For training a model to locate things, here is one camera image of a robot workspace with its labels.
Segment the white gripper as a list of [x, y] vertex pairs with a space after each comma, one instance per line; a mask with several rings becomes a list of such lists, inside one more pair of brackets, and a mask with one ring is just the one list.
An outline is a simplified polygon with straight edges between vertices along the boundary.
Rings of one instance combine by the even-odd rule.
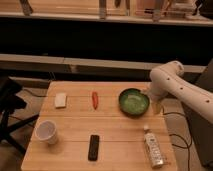
[[152, 100], [151, 107], [154, 115], [161, 114], [163, 106], [161, 100], [166, 96], [166, 92], [154, 83], [151, 83], [146, 89], [146, 95]]

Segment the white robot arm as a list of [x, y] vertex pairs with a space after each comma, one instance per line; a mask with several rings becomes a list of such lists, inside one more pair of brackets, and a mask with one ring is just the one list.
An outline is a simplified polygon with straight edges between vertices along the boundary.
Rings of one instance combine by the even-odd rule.
[[185, 81], [183, 74], [184, 66], [179, 61], [154, 67], [148, 97], [158, 102], [170, 93], [213, 124], [213, 93]]

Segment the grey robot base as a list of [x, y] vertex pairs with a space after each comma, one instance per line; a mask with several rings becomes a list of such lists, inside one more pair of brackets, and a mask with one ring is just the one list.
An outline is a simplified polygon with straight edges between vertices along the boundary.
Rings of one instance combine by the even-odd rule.
[[[213, 93], [213, 59], [203, 73], [198, 77], [195, 85]], [[203, 167], [213, 171], [213, 124], [194, 112], [185, 104], [182, 105], [187, 116], [190, 134]]]

